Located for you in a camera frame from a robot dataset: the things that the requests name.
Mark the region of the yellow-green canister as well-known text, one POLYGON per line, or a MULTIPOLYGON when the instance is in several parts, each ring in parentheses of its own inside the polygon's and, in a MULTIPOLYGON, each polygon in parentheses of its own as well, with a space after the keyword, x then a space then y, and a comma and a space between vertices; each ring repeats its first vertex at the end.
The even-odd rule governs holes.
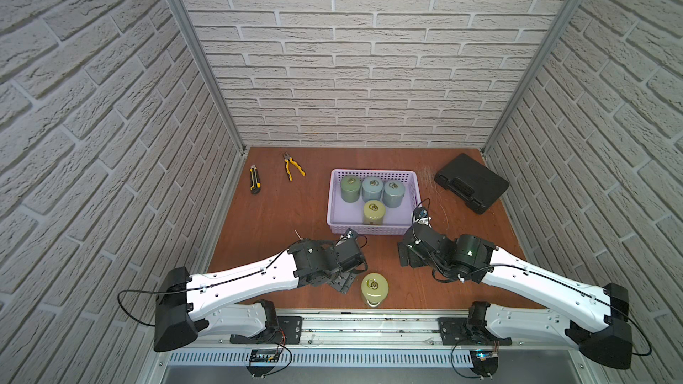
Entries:
POLYGON ((386 215, 386 206, 380 200, 369 200, 363 206, 363 223, 371 226, 382 226, 386 215))
POLYGON ((389 282, 379 273, 367 274, 361 283, 364 302, 370 308, 378 308, 389 295, 389 282))

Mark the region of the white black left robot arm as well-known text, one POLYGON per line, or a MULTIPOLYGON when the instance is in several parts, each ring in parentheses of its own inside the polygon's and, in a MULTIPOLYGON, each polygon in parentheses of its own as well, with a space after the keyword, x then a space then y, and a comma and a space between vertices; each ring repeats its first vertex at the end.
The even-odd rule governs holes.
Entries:
POLYGON ((358 237, 350 230, 337 241, 300 239, 265 260, 221 272, 170 270, 156 293, 154 350, 183 348, 199 334, 255 338, 277 332, 273 303, 248 304, 254 297, 325 284, 348 293, 367 270, 358 237))

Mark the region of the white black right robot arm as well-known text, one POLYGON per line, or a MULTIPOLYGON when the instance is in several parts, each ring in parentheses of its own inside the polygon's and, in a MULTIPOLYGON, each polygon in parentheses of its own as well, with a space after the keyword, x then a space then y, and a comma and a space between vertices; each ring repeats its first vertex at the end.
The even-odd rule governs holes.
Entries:
POLYGON ((445 284, 486 284, 516 293, 539 309, 513 309, 474 302, 446 342, 507 344, 529 339, 565 344, 593 362, 617 370, 631 367, 629 294, 619 284, 593 286, 562 277, 510 254, 485 239, 450 240, 429 224, 416 222, 398 243, 404 267, 429 267, 445 284))

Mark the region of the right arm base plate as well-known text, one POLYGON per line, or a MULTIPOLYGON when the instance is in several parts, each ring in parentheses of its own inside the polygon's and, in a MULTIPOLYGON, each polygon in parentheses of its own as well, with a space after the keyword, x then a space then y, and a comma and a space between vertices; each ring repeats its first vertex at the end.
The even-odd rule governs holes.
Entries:
POLYGON ((439 335, 444 346, 512 346, 511 338, 492 334, 485 325, 469 318, 438 318, 439 335))

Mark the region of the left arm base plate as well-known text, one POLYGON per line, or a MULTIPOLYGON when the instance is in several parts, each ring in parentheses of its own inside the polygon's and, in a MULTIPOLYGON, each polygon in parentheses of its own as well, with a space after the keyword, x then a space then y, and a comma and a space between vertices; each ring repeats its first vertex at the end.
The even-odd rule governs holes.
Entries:
POLYGON ((266 329, 260 334, 247 338, 232 334, 231 344, 276 344, 299 345, 302 337, 302 316, 279 316, 279 326, 275 330, 266 329))

